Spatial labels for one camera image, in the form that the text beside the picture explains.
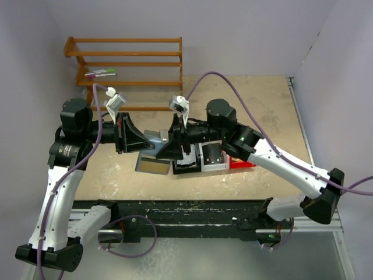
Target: wall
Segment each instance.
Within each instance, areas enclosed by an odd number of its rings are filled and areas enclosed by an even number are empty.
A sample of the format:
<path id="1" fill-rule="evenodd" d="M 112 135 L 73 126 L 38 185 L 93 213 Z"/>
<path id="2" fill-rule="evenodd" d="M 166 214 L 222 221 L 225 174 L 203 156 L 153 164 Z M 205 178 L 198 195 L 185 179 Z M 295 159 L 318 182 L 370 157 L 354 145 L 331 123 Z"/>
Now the wall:
<path id="1" fill-rule="evenodd" d="M 21 279 L 15 250 L 28 242 L 40 212 L 62 103 L 77 95 L 76 66 L 63 47 L 42 0 L 0 1 L 2 279 Z"/>
<path id="2" fill-rule="evenodd" d="M 186 75 L 293 76 L 336 0 L 47 2 L 64 39 L 182 36 Z"/>
<path id="3" fill-rule="evenodd" d="M 295 95 L 315 161 L 345 171 L 345 185 L 372 175 L 373 2 L 338 0 L 295 76 Z M 358 187 L 373 191 L 372 182 Z M 358 279 L 372 279 L 373 200 L 346 194 L 339 211 Z"/>

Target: table top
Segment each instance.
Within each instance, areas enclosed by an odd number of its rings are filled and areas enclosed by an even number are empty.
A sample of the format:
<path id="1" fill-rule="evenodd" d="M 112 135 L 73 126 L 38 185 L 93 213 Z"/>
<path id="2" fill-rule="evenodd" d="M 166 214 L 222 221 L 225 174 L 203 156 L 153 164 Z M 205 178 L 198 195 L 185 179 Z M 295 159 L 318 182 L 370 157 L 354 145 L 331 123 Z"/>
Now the table top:
<path id="1" fill-rule="evenodd" d="M 197 76 L 184 78 L 187 95 Z M 293 98 L 283 76 L 231 76 L 244 102 L 272 141 L 294 156 L 310 162 L 307 148 L 295 111 Z M 169 100 L 170 89 L 141 92 L 129 100 Z M 230 87 L 219 77 L 208 76 L 190 98 L 190 117 L 206 119 L 205 107 L 211 99 L 223 98 L 237 111 L 240 123 L 250 125 L 247 116 Z M 134 125 L 140 130 L 168 129 L 173 112 L 130 112 Z M 293 185 L 261 168 L 241 172 L 206 172 L 174 176 L 135 172 L 138 153 L 115 153 L 114 144 L 100 145 L 88 163 L 76 200 L 255 200 L 268 197 L 286 197 L 300 191 Z"/>

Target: robotic arm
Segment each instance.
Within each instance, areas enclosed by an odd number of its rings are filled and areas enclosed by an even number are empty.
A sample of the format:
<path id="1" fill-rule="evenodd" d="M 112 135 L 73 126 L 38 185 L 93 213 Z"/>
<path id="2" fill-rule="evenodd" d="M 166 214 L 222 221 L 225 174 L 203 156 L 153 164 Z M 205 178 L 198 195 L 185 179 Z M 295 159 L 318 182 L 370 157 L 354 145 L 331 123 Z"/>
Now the robotic arm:
<path id="1" fill-rule="evenodd" d="M 316 222 L 330 223 L 341 195 L 340 190 L 279 158 L 260 132 L 237 122 L 236 110 L 225 100 L 215 99 L 207 104 L 207 121 L 188 118 L 189 103 L 181 96 L 172 99 L 170 108 L 181 113 L 181 116 L 174 114 L 168 130 L 168 142 L 156 154 L 157 159 L 183 160 L 185 155 L 192 152 L 192 144 L 221 141 L 221 148 L 228 155 L 270 170 L 294 184 L 303 193 L 291 198 L 266 199 L 261 208 L 263 215 L 259 219 L 265 220 L 265 223 L 270 221 L 272 225 L 274 221 L 306 215 Z M 97 236 L 97 231 L 108 222 L 119 218 L 119 210 L 115 202 L 100 201 L 79 223 L 68 229 L 73 200 L 86 165 L 70 174 L 62 182 L 58 192 L 53 193 L 52 189 L 71 167 L 91 151 L 92 143 L 98 134 L 98 121 L 92 121 L 92 110 L 83 99 L 65 102 L 60 116 L 62 125 L 57 129 L 55 142 L 50 148 L 50 169 L 43 208 L 33 235 L 27 244 L 17 248 L 16 258 L 31 264 L 37 263 L 40 226 L 47 201 L 54 195 L 43 237 L 41 263 L 44 267 L 74 271 L 82 257 L 84 244 Z M 137 152 L 155 147 L 151 140 L 135 128 L 128 113 L 117 114 L 115 122 L 104 122 L 101 143 L 115 144 L 118 153 Z M 311 166 L 283 150 L 280 152 L 335 183 L 343 183 L 344 174 L 338 169 L 328 172 Z"/>

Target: gray wall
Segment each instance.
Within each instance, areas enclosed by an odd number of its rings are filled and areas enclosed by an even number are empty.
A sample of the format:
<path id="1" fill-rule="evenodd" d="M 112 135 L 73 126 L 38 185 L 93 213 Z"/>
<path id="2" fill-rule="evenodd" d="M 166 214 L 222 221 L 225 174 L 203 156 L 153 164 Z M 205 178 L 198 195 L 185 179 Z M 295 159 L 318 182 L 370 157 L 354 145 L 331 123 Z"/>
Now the gray wall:
<path id="1" fill-rule="evenodd" d="M 373 2 L 338 0 L 295 76 L 295 95 L 317 165 L 372 175 Z M 373 183 L 359 190 L 373 191 Z M 372 279 L 373 200 L 344 195 L 342 223 L 358 279 Z"/>
<path id="2" fill-rule="evenodd" d="M 62 103 L 77 95 L 76 67 L 63 47 L 42 0 L 0 1 L 2 279 L 21 279 L 24 265 L 14 253 L 37 222 Z"/>
<path id="3" fill-rule="evenodd" d="M 64 39 L 182 36 L 184 74 L 294 75 L 336 0 L 47 2 Z"/>

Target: wooden dish rack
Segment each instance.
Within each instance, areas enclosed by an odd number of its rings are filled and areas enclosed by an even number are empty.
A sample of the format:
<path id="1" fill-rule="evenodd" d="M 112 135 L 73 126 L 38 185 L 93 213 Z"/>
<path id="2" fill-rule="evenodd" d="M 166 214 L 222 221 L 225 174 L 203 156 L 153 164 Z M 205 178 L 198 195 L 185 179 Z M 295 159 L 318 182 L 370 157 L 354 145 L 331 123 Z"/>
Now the wooden dish rack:
<path id="1" fill-rule="evenodd" d="M 174 43 L 178 44 L 178 51 L 80 51 L 77 43 Z M 78 61 L 78 72 L 75 77 L 77 86 L 86 86 L 86 100 L 92 104 L 92 85 L 96 83 L 94 79 L 85 77 L 89 72 L 88 67 L 179 67 L 180 78 L 176 81 L 150 81 L 150 80 L 116 80 L 99 81 L 103 86 L 178 86 L 182 95 L 182 38 L 73 38 L 69 37 L 64 48 L 66 57 L 76 57 Z M 178 57 L 178 62 L 86 62 L 84 57 Z M 168 107 L 123 107 L 127 111 L 168 111 Z"/>

